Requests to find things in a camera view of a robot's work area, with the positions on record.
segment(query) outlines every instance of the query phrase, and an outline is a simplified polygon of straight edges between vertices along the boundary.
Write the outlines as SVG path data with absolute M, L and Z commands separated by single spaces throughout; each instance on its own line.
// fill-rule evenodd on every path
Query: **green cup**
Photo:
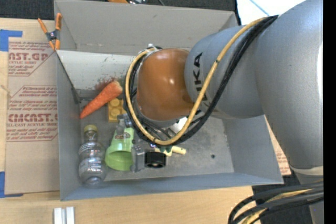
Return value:
M 134 129 L 125 128 L 123 132 L 114 132 L 111 145 L 105 154 L 106 165 L 118 171 L 129 171 L 133 165 L 132 140 Z

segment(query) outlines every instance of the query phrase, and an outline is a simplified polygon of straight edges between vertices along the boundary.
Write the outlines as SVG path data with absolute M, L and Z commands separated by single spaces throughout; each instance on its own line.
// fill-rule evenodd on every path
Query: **toy carrot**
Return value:
M 82 110 L 79 115 L 80 119 L 85 118 L 90 115 L 92 112 L 98 110 L 103 105 L 107 104 L 114 98 L 118 97 L 122 93 L 122 86 L 117 81 L 112 81 L 107 84 L 102 91 L 90 101 Z

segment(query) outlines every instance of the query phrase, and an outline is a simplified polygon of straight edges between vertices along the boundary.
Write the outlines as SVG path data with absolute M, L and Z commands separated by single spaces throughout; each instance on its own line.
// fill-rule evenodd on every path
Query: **yellow block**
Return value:
M 109 122 L 118 122 L 117 116 L 126 113 L 126 110 L 122 106 L 123 100 L 119 100 L 118 98 L 108 103 Z

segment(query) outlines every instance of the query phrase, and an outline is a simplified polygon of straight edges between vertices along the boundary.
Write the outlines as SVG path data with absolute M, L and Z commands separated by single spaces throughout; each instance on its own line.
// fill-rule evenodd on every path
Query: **cardboard box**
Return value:
M 45 20 L 48 30 L 53 20 Z M 55 52 L 37 20 L 0 18 L 9 31 L 0 73 L 1 168 L 6 195 L 59 190 Z
M 133 57 L 148 44 L 190 49 L 207 35 L 237 26 L 237 21 L 233 12 L 221 10 L 72 0 L 55 0 L 57 13 L 63 16 L 56 60 L 61 200 L 282 183 L 260 116 L 210 118 L 181 144 L 187 153 L 169 157 L 166 167 L 137 173 L 109 169 L 101 188 L 81 186 L 77 152 L 84 126 L 95 124 L 104 146 L 115 130 L 107 106 L 79 119 L 97 86 L 112 77 L 122 80 Z

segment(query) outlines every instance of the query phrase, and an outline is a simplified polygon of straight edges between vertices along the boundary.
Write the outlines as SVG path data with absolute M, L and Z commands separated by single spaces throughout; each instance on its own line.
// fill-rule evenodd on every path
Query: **gray box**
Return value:
M 263 116 L 245 120 L 210 117 L 181 144 L 185 155 L 167 166 L 136 173 L 109 169 L 101 188 L 81 186 L 78 148 L 87 124 L 109 146 L 115 124 L 107 107 L 80 120 L 87 100 L 104 79 L 123 80 L 131 60 L 148 44 L 190 49 L 203 37 L 237 25 L 233 12 L 154 5 L 55 0 L 63 16 L 57 51 L 61 200 L 142 195 L 246 185 L 281 184 L 282 176 Z

